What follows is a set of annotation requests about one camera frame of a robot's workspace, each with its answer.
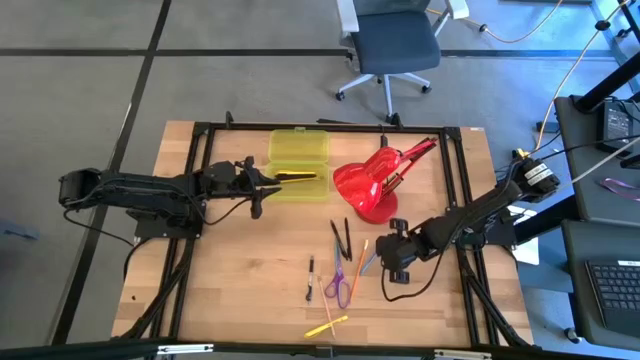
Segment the black pen with clear barrel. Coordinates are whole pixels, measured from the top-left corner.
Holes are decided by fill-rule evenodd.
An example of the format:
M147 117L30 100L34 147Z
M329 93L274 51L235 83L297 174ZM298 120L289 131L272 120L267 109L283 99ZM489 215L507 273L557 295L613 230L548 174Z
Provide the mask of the black pen with clear barrel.
M310 256L309 267L308 267L308 279L307 279L307 292L305 295L305 301L307 305L310 305L313 298L313 279L314 279L314 256Z

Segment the yellow transparent supply box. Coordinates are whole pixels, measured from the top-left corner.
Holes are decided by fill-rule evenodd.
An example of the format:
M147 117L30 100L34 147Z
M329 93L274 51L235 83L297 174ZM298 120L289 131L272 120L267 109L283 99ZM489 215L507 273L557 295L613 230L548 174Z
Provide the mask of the yellow transparent supply box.
M281 191L274 202L324 202L329 196L329 134L302 127L271 132L266 175L275 178L279 171L315 172L316 179L280 182Z

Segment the grey desk with keyboard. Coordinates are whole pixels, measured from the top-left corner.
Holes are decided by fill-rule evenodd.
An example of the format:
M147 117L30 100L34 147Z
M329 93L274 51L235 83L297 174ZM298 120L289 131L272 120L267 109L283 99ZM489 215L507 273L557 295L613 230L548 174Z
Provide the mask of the grey desk with keyboard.
M561 231L573 286L569 299L575 329L591 344L640 352L640 338L604 327L585 267L590 259L640 261L640 228L565 220Z

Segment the black keyboard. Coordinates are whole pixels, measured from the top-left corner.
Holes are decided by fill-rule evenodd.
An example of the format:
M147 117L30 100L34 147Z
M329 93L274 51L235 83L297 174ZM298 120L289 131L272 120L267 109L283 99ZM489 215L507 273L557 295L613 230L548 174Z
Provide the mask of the black keyboard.
M604 327L640 338L640 261L590 259L585 267Z

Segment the dark grey office chair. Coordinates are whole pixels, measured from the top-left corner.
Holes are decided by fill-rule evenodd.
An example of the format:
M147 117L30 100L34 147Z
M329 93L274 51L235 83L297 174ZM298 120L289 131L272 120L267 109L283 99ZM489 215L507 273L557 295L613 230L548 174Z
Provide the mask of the dark grey office chair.
M437 35L447 20L469 16L466 0L444 0L445 10L432 23L427 15L431 0L334 0L340 25L340 41L355 52L347 58L358 65L359 76L342 85L335 98L342 101L347 90L375 79L383 85L386 119L401 123L393 109L392 77L412 82L426 94L431 83L418 71L439 66L441 49Z

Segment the silver rail bracket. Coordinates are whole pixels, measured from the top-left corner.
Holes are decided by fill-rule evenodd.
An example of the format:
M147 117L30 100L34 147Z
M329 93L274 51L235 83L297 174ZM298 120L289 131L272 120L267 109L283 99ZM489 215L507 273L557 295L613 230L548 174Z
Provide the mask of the silver rail bracket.
M460 349L435 349L433 360L493 360L491 353Z
M191 353L208 353L214 351L213 344L173 344L160 345L157 348L157 356L172 356Z

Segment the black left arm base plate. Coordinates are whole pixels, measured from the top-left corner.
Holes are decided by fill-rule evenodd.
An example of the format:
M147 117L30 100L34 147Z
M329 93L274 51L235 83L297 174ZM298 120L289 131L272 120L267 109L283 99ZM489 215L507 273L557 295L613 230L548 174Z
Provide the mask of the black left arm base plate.
M134 209L126 213L137 221L134 235L140 238L195 238L203 228L199 215L163 217L159 213Z

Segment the purple ribbon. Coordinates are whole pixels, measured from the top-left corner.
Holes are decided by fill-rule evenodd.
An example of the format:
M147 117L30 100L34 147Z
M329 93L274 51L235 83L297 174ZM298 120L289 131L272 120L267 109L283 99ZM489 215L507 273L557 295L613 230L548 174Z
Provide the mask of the purple ribbon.
M622 198L640 202L640 186L629 185L613 178L605 178L601 180L600 185Z

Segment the white paper sheet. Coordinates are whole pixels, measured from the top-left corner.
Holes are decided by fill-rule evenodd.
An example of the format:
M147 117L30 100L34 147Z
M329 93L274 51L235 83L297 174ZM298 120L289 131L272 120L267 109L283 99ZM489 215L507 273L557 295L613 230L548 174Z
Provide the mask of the white paper sheet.
M510 215L515 218L514 224L517 225L536 215L536 212L515 205L507 207ZM539 258L539 240L534 237L520 245L511 245L509 247L511 254L515 259L522 263L537 266L540 263Z

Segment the red desk lamp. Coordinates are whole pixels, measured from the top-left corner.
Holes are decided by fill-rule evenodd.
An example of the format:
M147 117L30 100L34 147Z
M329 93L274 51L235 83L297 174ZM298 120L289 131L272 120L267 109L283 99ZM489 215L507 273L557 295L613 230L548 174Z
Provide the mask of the red desk lamp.
M333 172L334 186L362 220L385 223L399 207L395 189L415 163L436 146L435 138L425 138L406 151L383 146L364 162L337 168Z

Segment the black diagonal desk beam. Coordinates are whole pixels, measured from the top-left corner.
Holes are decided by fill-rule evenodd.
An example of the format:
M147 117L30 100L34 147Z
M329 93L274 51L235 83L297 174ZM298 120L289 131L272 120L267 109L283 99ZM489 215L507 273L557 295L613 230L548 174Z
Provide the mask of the black diagonal desk beam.
M581 112L597 108L608 96L640 73L640 51L629 58L618 69L604 78L599 84L580 97L574 107Z

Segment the orange pencil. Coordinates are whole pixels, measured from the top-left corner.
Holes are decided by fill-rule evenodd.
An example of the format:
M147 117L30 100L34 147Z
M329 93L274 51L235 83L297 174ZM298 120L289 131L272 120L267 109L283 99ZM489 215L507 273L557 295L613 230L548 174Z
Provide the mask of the orange pencil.
M369 247L369 239L365 239L364 243L363 243L363 248L362 248L362 252L359 258L359 262L358 262L358 266L357 266L357 271L355 273L355 277L354 277L354 281L351 287L351 292L350 292L350 301L353 302L354 298L355 298L355 293L356 293L356 289L358 286L358 282L361 276L361 272L362 272L362 268L364 266L365 263L365 258L367 255L367 250Z

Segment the black desk leg beam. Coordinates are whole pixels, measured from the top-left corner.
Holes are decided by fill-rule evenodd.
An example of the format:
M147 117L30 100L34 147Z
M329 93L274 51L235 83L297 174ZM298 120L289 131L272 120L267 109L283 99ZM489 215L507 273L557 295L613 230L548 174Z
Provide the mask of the black desk leg beam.
M579 220L575 196L569 196L553 206L537 213L514 226L516 243L522 244L532 238L557 228L564 220Z

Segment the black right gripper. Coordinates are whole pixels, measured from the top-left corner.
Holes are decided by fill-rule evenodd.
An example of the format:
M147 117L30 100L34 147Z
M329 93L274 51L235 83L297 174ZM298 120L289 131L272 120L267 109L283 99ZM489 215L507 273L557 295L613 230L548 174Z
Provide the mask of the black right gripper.
M398 284L408 284L410 274L406 268L416 260L416 247L408 235L408 222L399 218L390 220L393 230L388 235L379 236L375 242L375 250L379 254L381 267L390 271L389 281Z

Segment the purple scissors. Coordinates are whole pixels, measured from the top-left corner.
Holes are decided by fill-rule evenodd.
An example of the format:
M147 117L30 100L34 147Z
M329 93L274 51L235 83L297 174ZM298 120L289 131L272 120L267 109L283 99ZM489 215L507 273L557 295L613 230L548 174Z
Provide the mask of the purple scissors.
M350 303L351 287L343 271L342 254L337 243L334 244L334 276L325 287L324 294L335 298L341 309L346 309Z

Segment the dark grey side desk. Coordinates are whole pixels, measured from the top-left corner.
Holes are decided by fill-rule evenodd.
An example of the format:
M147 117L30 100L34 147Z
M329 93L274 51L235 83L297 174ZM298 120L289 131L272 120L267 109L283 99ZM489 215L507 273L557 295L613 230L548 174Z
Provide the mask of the dark grey side desk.
M571 178L577 178L608 156L591 142L596 140L596 113L578 111L569 97L555 101L556 117L565 148L581 148L565 153ZM640 169L624 169L621 160L612 158L573 184L579 216L589 222L640 227L640 202L622 198L600 185L605 178L613 178L629 185L640 186Z

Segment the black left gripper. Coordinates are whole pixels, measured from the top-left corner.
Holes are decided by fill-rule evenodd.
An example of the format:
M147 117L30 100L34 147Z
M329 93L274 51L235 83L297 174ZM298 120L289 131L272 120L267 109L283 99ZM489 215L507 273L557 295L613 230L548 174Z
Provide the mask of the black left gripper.
M259 219L263 213L262 201L264 197L269 197L282 190L280 186L263 186L259 184L260 172L254 167L254 157L247 156L242 162L237 162L241 167L239 174L240 188L245 198L250 202L251 217ZM262 185L278 185L278 179L261 176Z

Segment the black power adapter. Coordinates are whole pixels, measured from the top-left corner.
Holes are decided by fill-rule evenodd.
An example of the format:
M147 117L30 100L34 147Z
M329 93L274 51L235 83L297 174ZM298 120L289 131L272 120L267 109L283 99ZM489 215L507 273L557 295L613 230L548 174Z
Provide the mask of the black power adapter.
M632 101L605 101L596 123L596 148L613 153L626 146L632 141L635 125L640 126L640 112Z

